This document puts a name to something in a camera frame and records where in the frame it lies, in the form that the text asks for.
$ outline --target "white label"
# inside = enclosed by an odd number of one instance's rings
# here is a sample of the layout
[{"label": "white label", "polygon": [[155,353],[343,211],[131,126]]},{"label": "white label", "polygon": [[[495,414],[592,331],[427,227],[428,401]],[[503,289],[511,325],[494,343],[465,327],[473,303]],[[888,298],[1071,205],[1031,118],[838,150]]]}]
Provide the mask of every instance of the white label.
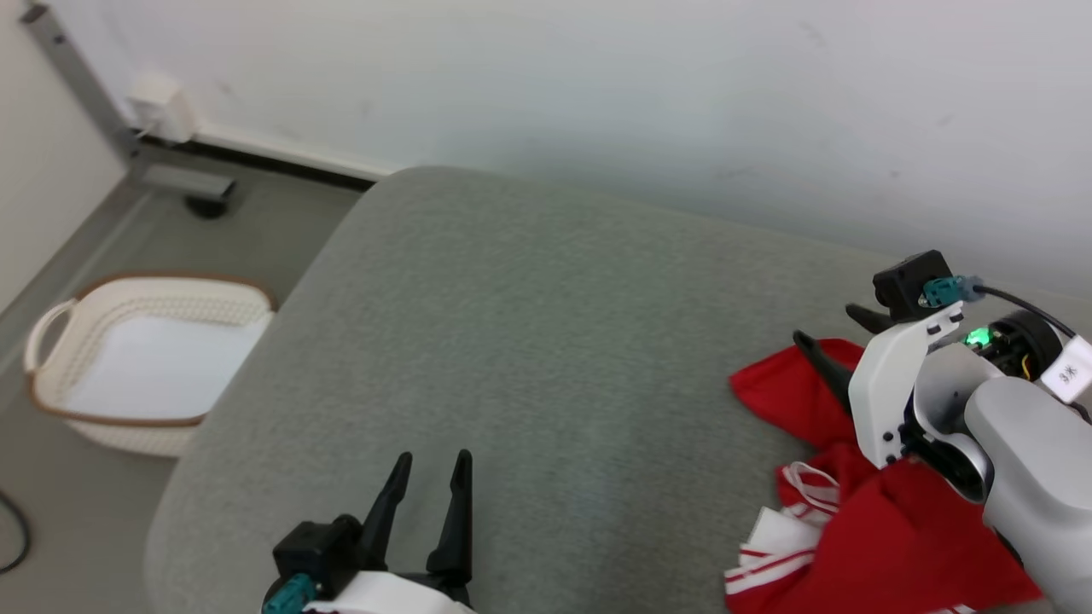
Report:
[{"label": "white label", "polygon": [[1092,383],[1092,346],[1080,336],[1069,340],[1041,379],[1063,403],[1073,402]]}]

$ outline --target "white baseboard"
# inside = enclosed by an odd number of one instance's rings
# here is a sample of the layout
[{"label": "white baseboard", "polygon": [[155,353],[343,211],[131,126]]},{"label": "white baseboard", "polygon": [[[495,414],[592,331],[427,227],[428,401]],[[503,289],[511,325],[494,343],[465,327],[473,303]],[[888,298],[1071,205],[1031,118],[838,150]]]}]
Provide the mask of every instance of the white baseboard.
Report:
[{"label": "white baseboard", "polygon": [[306,144],[278,141],[265,135],[254,135],[234,128],[226,128],[216,125],[203,125],[198,130],[193,139],[199,143],[215,145],[253,155],[280,160],[292,164],[299,164],[329,170],[339,175],[378,181],[392,175],[399,168],[384,167],[380,164],[351,160],[339,155],[321,152],[317,147],[308,147]]}]

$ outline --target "gray robot arm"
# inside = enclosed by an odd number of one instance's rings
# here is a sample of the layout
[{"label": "gray robot arm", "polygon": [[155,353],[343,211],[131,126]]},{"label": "gray robot arm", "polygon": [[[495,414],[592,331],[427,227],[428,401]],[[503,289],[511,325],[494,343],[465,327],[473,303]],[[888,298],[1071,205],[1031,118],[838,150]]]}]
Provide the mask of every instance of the gray robot arm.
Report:
[{"label": "gray robot arm", "polygon": [[[794,339],[853,416],[869,461],[919,457],[983,506],[984,522],[1059,613],[1092,614],[1092,424],[1065,404],[1089,383],[1092,347],[1079,336],[1063,346],[1046,323],[1057,320],[1041,310],[957,335],[959,298],[982,296],[931,300],[938,279],[963,280],[937,251],[876,275],[890,316],[846,309],[877,333],[852,374],[807,335]],[[1045,382],[1030,381],[1040,375]]]},{"label": "gray robot arm", "polygon": [[1014,377],[982,383],[964,420],[993,465],[986,523],[1059,612],[1092,612],[1092,426]]}]

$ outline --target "green led light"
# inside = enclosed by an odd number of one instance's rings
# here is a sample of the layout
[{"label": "green led light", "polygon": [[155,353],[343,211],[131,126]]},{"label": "green led light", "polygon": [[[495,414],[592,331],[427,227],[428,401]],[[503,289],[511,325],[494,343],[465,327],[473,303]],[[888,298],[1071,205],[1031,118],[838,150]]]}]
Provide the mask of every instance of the green led light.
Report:
[{"label": "green led light", "polygon": [[966,339],[963,340],[963,343],[965,343],[966,345],[978,344],[985,347],[986,345],[989,345],[989,341],[990,341],[989,328],[983,327],[981,329],[974,329],[973,331],[971,331],[971,334],[966,335]]}]

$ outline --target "black cable on floor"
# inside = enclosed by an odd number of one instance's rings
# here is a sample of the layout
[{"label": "black cable on floor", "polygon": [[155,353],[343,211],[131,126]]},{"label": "black cable on floor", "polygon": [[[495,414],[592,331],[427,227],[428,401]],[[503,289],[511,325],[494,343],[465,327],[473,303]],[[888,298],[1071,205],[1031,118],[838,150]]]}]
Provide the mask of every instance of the black cable on floor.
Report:
[{"label": "black cable on floor", "polygon": [[15,560],[0,567],[0,574],[7,574],[8,571],[19,567],[19,565],[26,558],[26,555],[31,553],[31,523],[26,521],[26,515],[23,513],[23,510],[19,509],[15,501],[11,500],[11,498],[5,495],[3,491],[0,491],[0,506],[3,506],[11,511],[11,515],[15,517],[15,522],[19,523],[20,532],[23,533],[23,550],[19,553],[19,556],[15,557]]},{"label": "black cable on floor", "polygon": [[1035,314],[1040,318],[1043,318],[1044,320],[1049,322],[1051,326],[1060,330],[1063,333],[1065,333],[1066,336],[1069,338],[1077,336],[1077,333],[1073,332],[1073,329],[1061,323],[1061,320],[1055,318],[1054,316],[1047,314],[1046,311],[1040,309],[1038,307],[1035,307],[1034,305],[1028,303],[1026,300],[1020,298],[1019,296],[1013,296],[1005,292],[1004,290],[997,290],[996,287],[990,287],[988,285],[976,285],[973,286],[972,290],[974,290],[975,292],[981,292],[982,294],[988,294],[990,296],[1004,298],[1005,300],[1008,300],[1009,303],[1016,305],[1017,307],[1023,307],[1024,309],[1031,311],[1032,314]]}]

